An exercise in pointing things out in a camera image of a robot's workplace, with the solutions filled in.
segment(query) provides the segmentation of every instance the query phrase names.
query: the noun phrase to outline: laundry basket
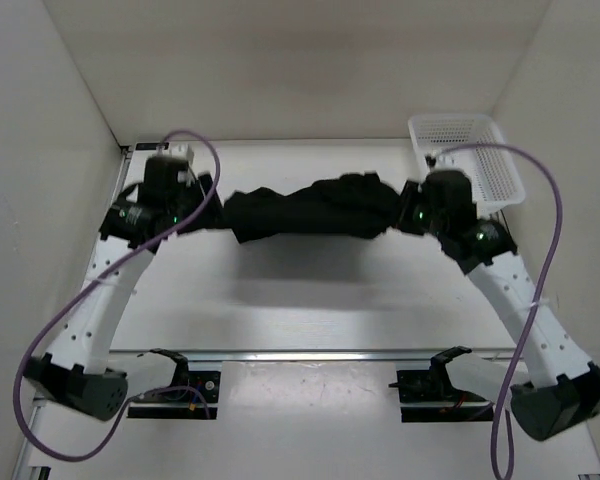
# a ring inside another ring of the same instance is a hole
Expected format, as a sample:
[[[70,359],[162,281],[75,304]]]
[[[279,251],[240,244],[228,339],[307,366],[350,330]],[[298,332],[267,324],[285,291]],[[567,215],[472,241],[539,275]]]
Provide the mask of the laundry basket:
[[[462,143],[506,143],[496,123],[482,114],[416,115],[409,119],[409,133],[424,176],[432,169],[456,168],[471,179],[473,200],[480,216],[507,205],[522,203],[524,186],[509,152],[478,149],[441,156],[429,167],[425,155]]]

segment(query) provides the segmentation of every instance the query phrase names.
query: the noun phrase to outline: black garment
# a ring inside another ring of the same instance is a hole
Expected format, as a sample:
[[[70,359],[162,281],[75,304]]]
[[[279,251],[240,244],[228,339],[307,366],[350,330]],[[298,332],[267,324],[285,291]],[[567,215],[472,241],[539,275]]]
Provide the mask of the black garment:
[[[371,239],[395,223],[398,200],[398,193],[376,173],[350,173],[287,196],[268,188],[235,192],[224,204],[223,226],[233,230],[239,243],[277,233]]]

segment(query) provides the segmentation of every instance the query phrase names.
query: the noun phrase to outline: white wall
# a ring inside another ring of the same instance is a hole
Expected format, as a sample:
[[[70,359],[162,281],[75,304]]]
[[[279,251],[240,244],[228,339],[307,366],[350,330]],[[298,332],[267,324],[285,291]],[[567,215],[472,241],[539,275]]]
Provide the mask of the white wall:
[[[0,0],[0,479],[10,477],[21,442],[11,407],[16,366],[80,285],[119,166],[43,4]],[[30,398],[27,389],[25,404]]]
[[[549,0],[45,0],[123,143],[405,137],[488,112]]]
[[[564,235],[548,292],[600,362],[600,0],[553,1],[495,117],[509,141],[545,161],[561,186]],[[554,209],[544,180],[524,167],[528,200],[509,217],[537,274]],[[600,452],[600,419],[591,430]]]

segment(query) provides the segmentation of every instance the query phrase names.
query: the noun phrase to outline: black fabric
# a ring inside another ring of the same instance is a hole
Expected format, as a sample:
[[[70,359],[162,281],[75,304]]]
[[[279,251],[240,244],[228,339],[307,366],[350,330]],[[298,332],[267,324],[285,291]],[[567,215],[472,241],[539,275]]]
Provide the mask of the black fabric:
[[[350,173],[287,196],[268,188],[235,192],[225,202],[223,223],[239,243],[277,233],[372,239],[395,223],[398,201],[376,173]]]

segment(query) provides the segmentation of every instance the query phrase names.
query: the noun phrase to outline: white basket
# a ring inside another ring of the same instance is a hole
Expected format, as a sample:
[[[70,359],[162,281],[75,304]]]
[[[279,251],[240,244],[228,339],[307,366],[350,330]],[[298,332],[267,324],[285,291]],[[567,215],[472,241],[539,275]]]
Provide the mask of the white basket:
[[[423,178],[431,170],[425,155],[437,154],[462,143],[506,143],[496,123],[481,114],[416,115],[409,133]],[[507,205],[522,203],[524,186],[509,152],[495,149],[466,150],[440,157],[435,169],[457,168],[471,179],[473,200],[480,216]]]

